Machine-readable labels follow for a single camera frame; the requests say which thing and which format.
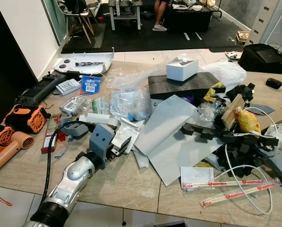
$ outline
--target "person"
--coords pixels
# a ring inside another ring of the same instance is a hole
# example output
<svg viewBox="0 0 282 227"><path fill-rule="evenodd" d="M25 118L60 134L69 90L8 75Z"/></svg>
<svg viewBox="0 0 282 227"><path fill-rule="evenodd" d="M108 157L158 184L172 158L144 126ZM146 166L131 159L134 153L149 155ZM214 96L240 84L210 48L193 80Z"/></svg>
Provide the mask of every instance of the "person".
<svg viewBox="0 0 282 227"><path fill-rule="evenodd" d="M163 17L163 14L165 12L165 9L167 5L169 4L170 0L155 0L154 3L154 13L156 15L156 22L153 27L153 31L158 31L158 32L166 32L167 28L163 27L161 25L161 19Z"/></svg>

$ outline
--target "wooden block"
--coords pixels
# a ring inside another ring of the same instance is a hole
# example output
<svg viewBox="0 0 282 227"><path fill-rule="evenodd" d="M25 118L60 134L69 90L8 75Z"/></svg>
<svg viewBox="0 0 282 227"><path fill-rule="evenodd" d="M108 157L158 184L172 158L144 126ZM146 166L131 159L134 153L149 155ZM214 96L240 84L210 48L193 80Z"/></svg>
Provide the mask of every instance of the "wooden block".
<svg viewBox="0 0 282 227"><path fill-rule="evenodd" d="M227 130L230 130L233 123L235 122L234 112L237 107L241 107L242 109L245 106L245 101L241 94L238 94L231 105L229 106L228 110L222 116L222 122L224 123Z"/></svg>

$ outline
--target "white wall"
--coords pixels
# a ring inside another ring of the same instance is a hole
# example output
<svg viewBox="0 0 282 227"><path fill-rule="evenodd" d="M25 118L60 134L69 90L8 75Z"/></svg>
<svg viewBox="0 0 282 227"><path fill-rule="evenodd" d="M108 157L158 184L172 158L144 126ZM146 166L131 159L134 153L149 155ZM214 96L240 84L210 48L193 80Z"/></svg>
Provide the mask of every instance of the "white wall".
<svg viewBox="0 0 282 227"><path fill-rule="evenodd" d="M58 49L41 1L0 0L0 11L28 64L39 78Z"/></svg>

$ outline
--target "table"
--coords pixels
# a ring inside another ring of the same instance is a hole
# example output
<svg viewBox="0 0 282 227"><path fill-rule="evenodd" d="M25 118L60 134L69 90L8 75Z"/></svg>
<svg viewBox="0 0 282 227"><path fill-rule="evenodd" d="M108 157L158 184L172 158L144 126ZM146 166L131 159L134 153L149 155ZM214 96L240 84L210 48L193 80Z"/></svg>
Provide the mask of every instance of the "table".
<svg viewBox="0 0 282 227"><path fill-rule="evenodd" d="M154 65L114 61L101 85L100 93L91 97L109 97L112 91L109 84L118 73L125 76L152 67ZM282 81L282 75L249 72L245 84L252 82L256 85L253 103L278 109L282 107L282 87L279 90L267 87L265 81L269 77ZM59 105L76 94L74 92L64 97L50 95L46 103L48 106L54 105L48 112L58 113ZM0 187L42 194L47 160L47 155L40 152L44 135L45 129L42 129L34 136L35 144L30 149L21 150L0 170ZM57 145L56 152L62 147L65 147L67 152L61 159L52 159L49 191L60 181L63 169L77 154L86 150L89 136L90 133L80 140ZM220 189L184 192L180 189L178 180L165 187L151 167L139 170L133 154L130 153L113 160L104 170L98 170L82 191L80 201L232 225L282 227L281 187L272 189L274 208L270 216L259 215L243 197L201 208L199 200L219 192ZM263 210L268 209L266 190L259 193L255 203Z"/></svg>
<svg viewBox="0 0 282 227"><path fill-rule="evenodd" d="M200 11L173 9L168 6L165 12L165 26L170 32L206 32L209 28L212 11L203 7Z"/></svg>
<svg viewBox="0 0 282 227"><path fill-rule="evenodd" d="M117 16L113 15L113 7L117 4L116 0L109 0L109 13L111 16L111 28L112 30L116 30L114 25L114 20L130 20L130 19L137 19L137 29L141 30L141 16L140 16L140 6L143 4L141 0L134 0L132 2L128 0L119 0L119 7L129 7L129 4L132 4L136 8L136 13L133 15L120 15L120 12L117 11Z"/></svg>

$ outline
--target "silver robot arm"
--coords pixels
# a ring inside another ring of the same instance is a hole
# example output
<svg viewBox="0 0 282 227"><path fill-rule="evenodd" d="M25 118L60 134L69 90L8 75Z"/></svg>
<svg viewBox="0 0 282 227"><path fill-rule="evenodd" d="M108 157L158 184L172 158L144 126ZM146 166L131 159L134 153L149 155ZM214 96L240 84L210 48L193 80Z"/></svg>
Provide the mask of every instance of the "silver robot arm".
<svg viewBox="0 0 282 227"><path fill-rule="evenodd" d="M77 161L69 164L59 184L46 197L37 212L23 227L63 227L73 211L88 179L99 168L105 168L107 161L119 157L127 148L128 138L116 149L111 144L115 132L107 125L97 125L89 140L87 153L81 152Z"/></svg>

